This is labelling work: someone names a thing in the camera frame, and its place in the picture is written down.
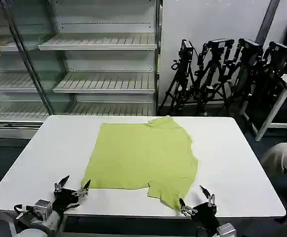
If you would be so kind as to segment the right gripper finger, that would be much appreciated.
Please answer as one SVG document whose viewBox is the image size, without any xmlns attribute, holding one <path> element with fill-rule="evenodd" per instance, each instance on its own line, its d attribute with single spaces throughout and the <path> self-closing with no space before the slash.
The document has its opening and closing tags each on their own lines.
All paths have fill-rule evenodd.
<svg viewBox="0 0 287 237">
<path fill-rule="evenodd" d="M 187 218 L 194 217 L 198 211 L 185 204 L 183 198 L 179 197 L 180 212 Z"/>
<path fill-rule="evenodd" d="M 205 204 L 208 207 L 216 207 L 215 204 L 215 195 L 211 194 L 206 188 L 204 188 L 203 186 L 199 185 L 203 194 L 205 195 L 205 197 L 207 198 L 207 202 L 202 203 L 201 205 L 204 206 Z"/>
</svg>

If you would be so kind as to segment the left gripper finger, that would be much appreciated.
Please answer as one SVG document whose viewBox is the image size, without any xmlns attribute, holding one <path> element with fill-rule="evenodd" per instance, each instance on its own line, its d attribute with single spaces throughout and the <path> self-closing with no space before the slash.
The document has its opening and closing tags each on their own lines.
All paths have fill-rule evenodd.
<svg viewBox="0 0 287 237">
<path fill-rule="evenodd" d="M 69 179 L 69 175 L 64 177 L 63 179 L 61 179 L 59 181 L 59 183 L 55 183 L 54 185 L 54 192 L 57 193 L 57 192 L 60 192 L 63 188 L 63 186 L 66 184 L 67 180 Z"/>
<path fill-rule="evenodd" d="M 91 180 L 88 180 L 87 183 L 78 191 L 74 193 L 74 195 L 78 198 L 84 198 L 88 195 L 89 186 L 90 186 Z"/>
</svg>

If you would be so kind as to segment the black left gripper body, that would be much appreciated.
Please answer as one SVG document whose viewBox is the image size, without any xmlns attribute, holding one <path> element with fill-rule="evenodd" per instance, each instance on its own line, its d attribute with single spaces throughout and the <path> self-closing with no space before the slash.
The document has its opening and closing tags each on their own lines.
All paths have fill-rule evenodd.
<svg viewBox="0 0 287 237">
<path fill-rule="evenodd" d="M 54 191 L 54 201 L 52 203 L 53 211 L 65 212 L 78 206 L 80 206 L 80 204 L 76 191 L 65 188 L 61 188 L 59 191 Z"/>
</svg>

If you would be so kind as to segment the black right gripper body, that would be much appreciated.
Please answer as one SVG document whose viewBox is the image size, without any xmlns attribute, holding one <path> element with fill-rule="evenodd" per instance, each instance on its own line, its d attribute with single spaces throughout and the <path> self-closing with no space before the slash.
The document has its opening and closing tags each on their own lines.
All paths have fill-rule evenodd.
<svg viewBox="0 0 287 237">
<path fill-rule="evenodd" d="M 215 204 L 209 206 L 208 202 L 193 207 L 195 214 L 191 216 L 194 222 L 200 223 L 207 230 L 216 230 L 219 221 L 216 218 L 217 207 Z"/>
</svg>

